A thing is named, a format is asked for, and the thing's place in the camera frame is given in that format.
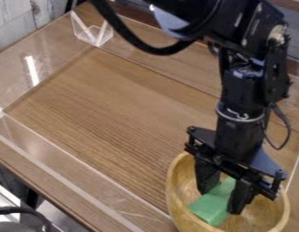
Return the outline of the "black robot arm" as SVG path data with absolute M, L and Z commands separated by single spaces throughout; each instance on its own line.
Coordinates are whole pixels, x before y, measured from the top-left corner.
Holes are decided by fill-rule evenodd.
M 175 38 L 163 48 L 142 42 L 106 0 L 91 0 L 110 26 L 138 50 L 170 55 L 199 39 L 217 52 L 221 97 L 213 130 L 187 127 L 185 150 L 194 158 L 197 189 L 207 193 L 221 175 L 235 185 L 226 210 L 238 214 L 253 198 L 275 198 L 286 173 L 265 154 L 267 118 L 289 95 L 287 24 L 267 0 L 145 0 L 161 29 Z

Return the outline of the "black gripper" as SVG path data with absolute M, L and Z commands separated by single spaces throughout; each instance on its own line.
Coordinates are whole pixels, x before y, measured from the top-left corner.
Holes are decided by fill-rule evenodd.
M 226 203 L 226 211 L 238 215 L 251 199 L 262 195 L 274 199 L 279 182 L 286 173 L 269 158 L 262 144 L 270 142 L 266 134 L 267 116 L 283 113 L 278 108 L 266 108 L 250 115 L 218 108 L 214 130 L 187 127 L 185 151 L 194 159 L 197 190 L 203 195 L 226 174 L 234 180 L 234 188 Z

